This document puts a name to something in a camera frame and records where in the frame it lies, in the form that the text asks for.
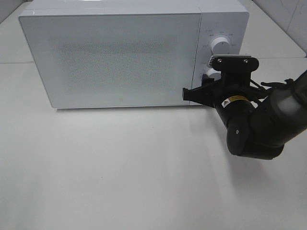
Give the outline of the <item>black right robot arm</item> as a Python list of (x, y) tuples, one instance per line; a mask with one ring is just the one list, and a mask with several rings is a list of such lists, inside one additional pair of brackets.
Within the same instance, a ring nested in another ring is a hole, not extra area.
[(250, 73), (223, 72), (219, 80), (184, 88), (183, 99), (217, 111), (231, 154), (272, 160), (307, 129), (307, 74), (284, 83), (252, 83)]

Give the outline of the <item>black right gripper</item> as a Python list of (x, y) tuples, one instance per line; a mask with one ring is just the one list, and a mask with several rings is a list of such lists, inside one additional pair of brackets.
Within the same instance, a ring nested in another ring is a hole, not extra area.
[(248, 91), (251, 73), (222, 70), (220, 80), (203, 74), (201, 86), (190, 90), (183, 88), (182, 98), (184, 101), (215, 107), (225, 125), (245, 125), (255, 109)]

